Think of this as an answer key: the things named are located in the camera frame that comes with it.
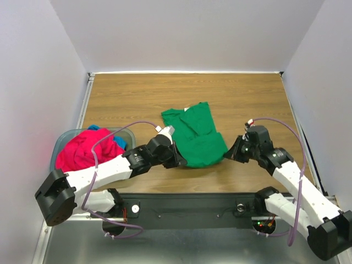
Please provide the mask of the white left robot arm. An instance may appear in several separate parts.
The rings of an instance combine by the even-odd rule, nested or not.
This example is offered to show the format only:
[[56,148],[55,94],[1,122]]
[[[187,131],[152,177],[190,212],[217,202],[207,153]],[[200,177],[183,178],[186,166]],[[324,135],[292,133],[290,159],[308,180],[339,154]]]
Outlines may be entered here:
[[94,189],[147,173],[153,166],[175,168],[186,164],[171,137],[158,134],[146,145],[132,148],[108,162],[73,172],[51,171],[35,193],[35,199],[51,227],[85,211],[106,212],[115,217],[122,212],[123,205],[117,193],[103,191],[94,195]]

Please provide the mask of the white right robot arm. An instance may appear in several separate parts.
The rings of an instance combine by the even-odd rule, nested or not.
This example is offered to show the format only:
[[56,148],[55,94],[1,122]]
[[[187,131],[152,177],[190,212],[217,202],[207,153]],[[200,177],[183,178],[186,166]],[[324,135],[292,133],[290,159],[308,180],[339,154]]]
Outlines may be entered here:
[[224,156],[241,163],[256,161],[288,190],[294,201],[273,187],[258,191],[253,208],[260,215],[272,213],[288,223],[291,234],[300,233],[319,259],[327,261],[351,248],[351,211],[329,201],[285,149],[274,147],[264,126],[250,119],[245,134],[237,137]]

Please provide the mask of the green t shirt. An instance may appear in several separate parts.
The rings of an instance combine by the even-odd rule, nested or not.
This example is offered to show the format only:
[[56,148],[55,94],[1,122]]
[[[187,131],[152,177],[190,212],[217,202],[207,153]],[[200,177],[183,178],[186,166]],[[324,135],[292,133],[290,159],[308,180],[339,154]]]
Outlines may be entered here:
[[217,131],[207,102],[188,109],[168,109],[161,113],[164,125],[172,126],[172,135],[189,168],[205,168],[219,163],[228,151],[225,140]]

